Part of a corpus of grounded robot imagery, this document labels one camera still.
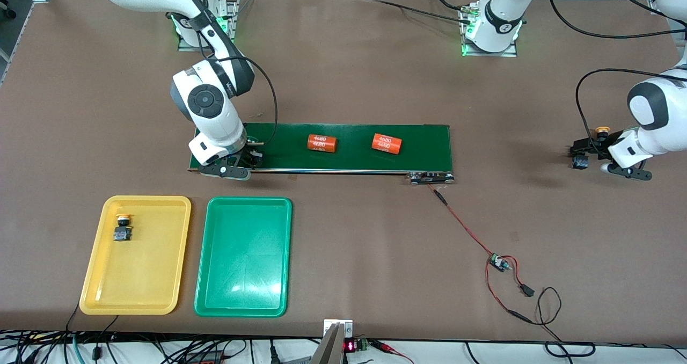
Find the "green plastic tray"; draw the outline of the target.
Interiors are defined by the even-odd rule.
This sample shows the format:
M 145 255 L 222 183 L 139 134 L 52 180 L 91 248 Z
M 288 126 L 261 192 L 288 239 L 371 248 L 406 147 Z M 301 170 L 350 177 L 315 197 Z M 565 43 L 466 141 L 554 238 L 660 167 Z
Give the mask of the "green plastic tray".
M 209 200 L 194 299 L 199 317 L 284 315 L 292 215 L 292 201 L 285 197 Z

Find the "green conveyor belt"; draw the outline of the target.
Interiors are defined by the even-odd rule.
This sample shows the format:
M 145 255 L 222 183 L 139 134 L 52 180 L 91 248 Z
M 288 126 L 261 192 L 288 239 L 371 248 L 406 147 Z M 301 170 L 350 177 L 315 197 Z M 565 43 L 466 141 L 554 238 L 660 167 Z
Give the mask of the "green conveyor belt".
M 446 185 L 454 182 L 450 129 L 447 125 L 347 125 L 247 123 L 253 149 L 264 154 L 253 173 L 381 174 L 403 175 L 412 185 Z M 403 140 L 400 154 L 371 148 L 375 133 Z M 310 134 L 337 138 L 335 153 L 311 151 L 306 147 Z M 236 154 L 212 164 L 236 166 Z M 192 157 L 189 171 L 198 173 L 199 162 Z

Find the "yellow plastic tray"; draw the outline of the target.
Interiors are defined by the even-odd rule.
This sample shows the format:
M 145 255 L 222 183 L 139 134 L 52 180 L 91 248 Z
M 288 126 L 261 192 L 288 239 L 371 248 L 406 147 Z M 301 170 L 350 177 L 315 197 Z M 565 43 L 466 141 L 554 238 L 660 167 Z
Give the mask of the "yellow plastic tray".
M 101 210 L 79 298 L 86 315 L 166 315 L 180 290 L 192 204 L 184 196 L 116 195 Z M 120 213 L 132 237 L 113 241 Z

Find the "red clip lead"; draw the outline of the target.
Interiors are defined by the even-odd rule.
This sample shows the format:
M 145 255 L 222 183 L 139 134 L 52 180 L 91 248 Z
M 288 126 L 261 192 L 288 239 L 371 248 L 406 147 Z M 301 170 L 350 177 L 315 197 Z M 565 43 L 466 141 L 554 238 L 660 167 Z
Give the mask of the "red clip lead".
M 409 361 L 410 364 L 415 364 L 415 362 L 412 359 L 410 359 L 410 357 L 398 352 L 398 350 L 394 349 L 393 347 L 391 347 L 388 344 L 381 342 L 380 340 L 368 339 L 368 344 L 371 347 L 373 347 L 377 350 L 380 350 L 381 352 L 383 352 L 385 354 L 390 354 L 392 356 L 398 356 L 400 358 L 403 358 L 403 359 Z

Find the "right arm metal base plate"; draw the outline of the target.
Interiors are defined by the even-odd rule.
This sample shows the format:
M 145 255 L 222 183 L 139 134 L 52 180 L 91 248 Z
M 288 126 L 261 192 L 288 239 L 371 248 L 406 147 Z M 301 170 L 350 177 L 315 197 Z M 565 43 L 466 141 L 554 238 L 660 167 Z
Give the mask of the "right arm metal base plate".
M 216 23 L 219 24 L 223 32 L 234 41 L 240 0 L 204 0 L 204 3 L 216 15 Z M 179 15 L 171 15 L 170 19 L 173 21 L 174 29 L 178 35 L 179 51 L 199 52 L 201 47 L 209 47 L 203 37 L 197 38 L 196 32 L 186 19 L 182 19 Z

